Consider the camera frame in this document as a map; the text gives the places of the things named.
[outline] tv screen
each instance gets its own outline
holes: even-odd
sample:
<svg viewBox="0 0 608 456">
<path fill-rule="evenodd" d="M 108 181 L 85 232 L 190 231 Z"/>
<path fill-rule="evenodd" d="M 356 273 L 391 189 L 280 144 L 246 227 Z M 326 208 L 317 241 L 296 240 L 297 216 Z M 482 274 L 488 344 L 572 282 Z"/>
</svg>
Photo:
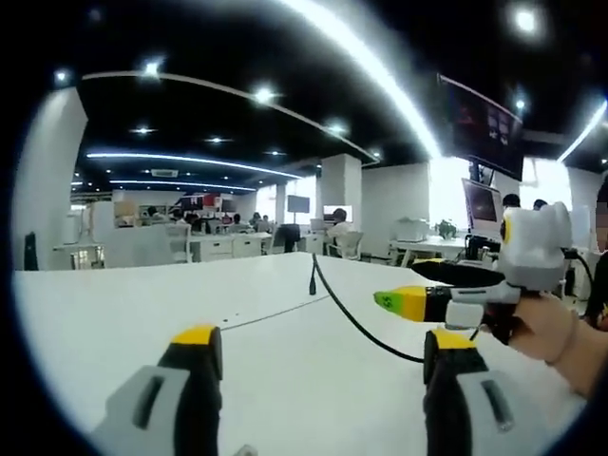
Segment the tv screen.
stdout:
<svg viewBox="0 0 608 456">
<path fill-rule="evenodd" d="M 521 181 L 522 120 L 466 85 L 442 75 L 439 81 L 446 100 L 447 137 L 453 146 L 446 152 Z"/>
<path fill-rule="evenodd" d="M 221 212 L 236 212 L 237 203 L 232 199 L 223 199 L 221 201 Z"/>
<path fill-rule="evenodd" d="M 287 196 L 287 212 L 308 214 L 311 212 L 311 199 L 297 197 L 296 195 Z"/>
</svg>

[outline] black ceiling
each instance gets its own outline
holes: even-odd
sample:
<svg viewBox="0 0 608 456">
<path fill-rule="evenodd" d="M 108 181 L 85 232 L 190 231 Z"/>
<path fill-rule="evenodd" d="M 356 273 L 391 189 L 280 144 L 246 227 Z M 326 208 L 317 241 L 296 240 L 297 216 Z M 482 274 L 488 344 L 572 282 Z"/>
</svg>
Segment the black ceiling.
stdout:
<svg viewBox="0 0 608 456">
<path fill-rule="evenodd" d="M 584 128 L 592 106 L 605 98 L 607 78 L 599 59 L 606 58 L 608 47 L 600 30 L 600 2 L 531 2 L 544 11 L 546 27 L 542 39 L 526 42 L 507 24 L 513 2 L 370 1 L 363 6 L 315 1 L 333 9 L 369 44 L 431 130 L 441 108 L 436 105 L 437 72 L 509 108 L 521 90 L 528 105 L 524 128 L 561 134 L 559 141 L 523 141 L 528 155 L 556 158 Z M 89 118 L 78 162 L 84 178 L 107 189 L 109 178 L 140 180 L 144 169 L 168 167 L 180 170 L 180 181 L 258 187 L 260 180 L 286 179 L 200 163 L 86 157 L 100 147 L 239 162 L 297 175 L 317 172 L 319 159 L 338 153 L 372 162 L 314 126 L 208 87 L 137 77 L 80 80 L 90 73 L 141 69 L 147 59 L 158 57 L 164 59 L 163 73 L 244 92 L 271 83 L 281 94 L 278 105 L 319 124 L 344 120 L 350 141 L 369 152 L 382 151 L 380 165 L 425 160 L 428 154 L 416 132 L 387 95 L 352 57 L 285 3 L 130 0 L 84 2 L 72 10 L 62 28 L 66 38 L 47 58 L 49 68 L 73 71 Z M 144 137 L 129 131 L 140 125 L 156 131 Z M 205 141 L 214 136 L 231 141 Z M 608 128 L 598 128 L 568 164 L 599 171 L 607 144 Z M 449 149 L 448 144 L 442 148 Z M 271 155 L 273 150 L 280 155 Z"/>
</svg>

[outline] monitor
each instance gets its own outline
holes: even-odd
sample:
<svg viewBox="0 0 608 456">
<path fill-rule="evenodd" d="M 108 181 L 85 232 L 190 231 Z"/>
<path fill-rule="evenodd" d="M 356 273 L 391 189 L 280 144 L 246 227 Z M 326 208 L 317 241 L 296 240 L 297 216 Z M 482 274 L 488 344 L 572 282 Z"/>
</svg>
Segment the monitor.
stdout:
<svg viewBox="0 0 608 456">
<path fill-rule="evenodd" d="M 471 234 L 499 238 L 503 223 L 501 192 L 469 179 L 463 179 L 463 186 Z"/>
<path fill-rule="evenodd" d="M 311 212 L 311 199 L 297 197 L 296 195 L 288 195 L 287 212 L 309 214 Z"/>
<path fill-rule="evenodd" d="M 522 120 L 471 87 L 439 76 L 451 155 L 522 180 Z"/>
<path fill-rule="evenodd" d="M 333 222 L 333 211 L 344 209 L 346 211 L 346 221 L 352 223 L 352 206 L 323 206 L 323 219 Z"/>
<path fill-rule="evenodd" d="M 221 212 L 236 212 L 237 202 L 233 199 L 222 199 L 221 200 Z"/>
</svg>

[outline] person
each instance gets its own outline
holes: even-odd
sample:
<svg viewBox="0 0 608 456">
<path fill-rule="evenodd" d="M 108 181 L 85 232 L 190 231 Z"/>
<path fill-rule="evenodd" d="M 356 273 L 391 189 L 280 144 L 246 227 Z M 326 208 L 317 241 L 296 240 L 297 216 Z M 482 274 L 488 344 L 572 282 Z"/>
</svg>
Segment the person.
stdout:
<svg viewBox="0 0 608 456">
<path fill-rule="evenodd" d="M 327 237 L 335 239 L 352 231 L 352 225 L 346 221 L 347 213 L 344 209 L 338 208 L 333 211 L 333 227 L 327 230 Z"/>
<path fill-rule="evenodd" d="M 503 208 L 506 209 L 507 207 L 522 207 L 520 197 L 514 193 L 505 195 L 503 198 Z"/>
<path fill-rule="evenodd" d="M 540 211 L 540 210 L 541 210 L 541 208 L 542 208 L 543 206 L 546 206 L 547 204 L 548 204 L 548 202 L 547 202 L 547 201 L 545 201 L 544 199 L 537 199 L 536 201 L 534 201 L 534 206 L 533 206 L 533 209 L 534 209 L 535 211 Z"/>
<path fill-rule="evenodd" d="M 596 209 L 598 250 L 603 252 L 596 265 L 594 286 L 587 300 L 584 319 L 592 327 L 608 331 L 608 180 L 604 179 L 598 193 Z"/>
<path fill-rule="evenodd" d="M 335 249 L 330 249 L 328 245 L 337 246 L 337 238 L 352 231 L 352 225 L 346 221 L 347 213 L 344 209 L 338 208 L 333 211 L 333 227 L 328 229 L 325 234 L 325 242 L 323 243 L 323 251 L 329 253 L 331 257 L 339 257 Z"/>
<path fill-rule="evenodd" d="M 251 220 L 249 220 L 249 224 L 256 228 L 256 225 L 260 220 L 262 220 L 262 217 L 260 216 L 259 212 L 254 212 L 254 216 L 251 217 Z"/>
<path fill-rule="evenodd" d="M 230 233 L 242 233 L 251 230 L 251 226 L 240 222 L 240 214 L 235 214 L 235 223 L 230 227 Z"/>
<path fill-rule="evenodd" d="M 181 209 L 175 209 L 172 213 L 173 220 L 180 225 L 187 224 L 187 221 L 183 219 L 183 212 Z"/>
<path fill-rule="evenodd" d="M 167 221 L 167 217 L 161 214 L 156 206 L 148 207 L 148 216 L 155 221 Z"/>
</svg>

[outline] table surface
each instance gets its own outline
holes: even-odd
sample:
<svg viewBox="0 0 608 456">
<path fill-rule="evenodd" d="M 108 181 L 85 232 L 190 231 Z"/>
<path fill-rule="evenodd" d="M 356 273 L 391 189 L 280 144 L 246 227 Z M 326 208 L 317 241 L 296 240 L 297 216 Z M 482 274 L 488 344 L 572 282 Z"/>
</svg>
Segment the table surface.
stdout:
<svg viewBox="0 0 608 456">
<path fill-rule="evenodd" d="M 432 282 L 412 270 L 321 257 L 352 314 L 379 339 L 422 356 L 433 325 L 407 322 L 372 294 Z M 171 338 L 222 327 L 220 454 L 245 444 L 264 456 L 426 454 L 422 367 L 372 345 L 317 280 L 309 254 L 98 271 L 16 272 L 17 308 L 30 351 L 69 420 L 84 432 L 105 399 Z M 507 372 L 559 430 L 583 402 L 543 363 L 488 334 L 479 350 Z"/>
<path fill-rule="evenodd" d="M 453 248 L 453 249 L 464 249 L 465 248 L 465 238 L 464 237 L 455 237 L 452 239 L 443 239 L 440 236 L 429 236 L 427 239 L 422 240 L 420 242 L 412 242 L 406 240 L 392 240 L 390 242 L 391 247 L 400 247 L 400 248 L 412 248 L 415 247 L 439 247 L 439 248 Z"/>
</svg>

